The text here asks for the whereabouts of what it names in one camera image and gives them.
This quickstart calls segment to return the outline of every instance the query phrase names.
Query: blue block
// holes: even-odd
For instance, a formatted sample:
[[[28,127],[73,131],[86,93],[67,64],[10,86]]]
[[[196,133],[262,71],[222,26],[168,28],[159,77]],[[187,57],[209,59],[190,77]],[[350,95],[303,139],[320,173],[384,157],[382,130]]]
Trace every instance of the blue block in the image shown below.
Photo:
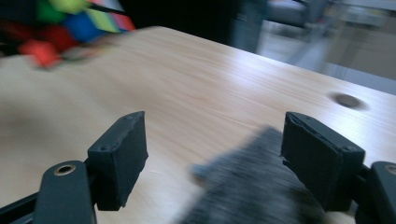
[[[77,15],[69,15],[63,22],[70,34],[78,41],[91,42],[106,32],[97,29],[88,14],[83,11]]]

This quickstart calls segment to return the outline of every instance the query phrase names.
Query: wood grain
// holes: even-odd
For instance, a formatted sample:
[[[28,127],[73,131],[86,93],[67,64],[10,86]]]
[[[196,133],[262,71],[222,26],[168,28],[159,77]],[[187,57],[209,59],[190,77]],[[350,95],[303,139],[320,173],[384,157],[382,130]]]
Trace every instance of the wood grain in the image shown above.
[[[338,105],[335,92],[366,107]],[[127,207],[98,212],[99,223],[177,222],[201,193],[189,166],[265,126],[281,131],[286,111],[319,119],[363,147],[367,165],[396,161],[395,96],[157,27],[50,71],[25,57],[2,59],[0,206],[37,191],[52,165],[85,160],[117,118],[139,110],[146,111],[148,163]],[[329,223],[334,218],[350,222],[341,215]]]

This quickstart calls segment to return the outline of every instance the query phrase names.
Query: chair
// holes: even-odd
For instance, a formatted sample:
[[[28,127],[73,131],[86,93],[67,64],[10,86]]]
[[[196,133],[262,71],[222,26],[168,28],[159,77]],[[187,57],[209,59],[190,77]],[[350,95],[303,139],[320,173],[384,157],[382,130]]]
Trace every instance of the chair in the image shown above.
[[[268,21],[310,29],[324,14],[329,0],[273,0],[268,2]]]

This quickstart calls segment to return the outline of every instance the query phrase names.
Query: crumpled cloth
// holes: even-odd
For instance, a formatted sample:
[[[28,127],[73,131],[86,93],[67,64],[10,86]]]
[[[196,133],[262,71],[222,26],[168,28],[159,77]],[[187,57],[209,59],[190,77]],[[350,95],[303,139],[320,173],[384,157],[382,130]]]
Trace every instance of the crumpled cloth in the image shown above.
[[[323,223],[320,205],[282,164],[281,141],[282,133],[267,128],[246,146],[193,165],[205,193],[180,223]]]

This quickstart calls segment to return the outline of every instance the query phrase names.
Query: green block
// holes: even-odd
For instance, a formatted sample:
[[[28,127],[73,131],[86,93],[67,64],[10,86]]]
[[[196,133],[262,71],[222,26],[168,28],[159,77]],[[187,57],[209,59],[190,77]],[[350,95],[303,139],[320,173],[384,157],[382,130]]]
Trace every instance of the green block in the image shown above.
[[[97,29],[108,31],[111,33],[119,33],[120,30],[116,23],[113,21],[113,18],[103,11],[97,11],[93,9],[86,9],[88,16],[90,16],[93,24]]]
[[[57,24],[65,17],[65,14],[56,10],[48,0],[37,1],[37,17],[38,21]]]
[[[91,3],[86,0],[49,0],[53,7],[57,10],[70,13],[78,14]]]

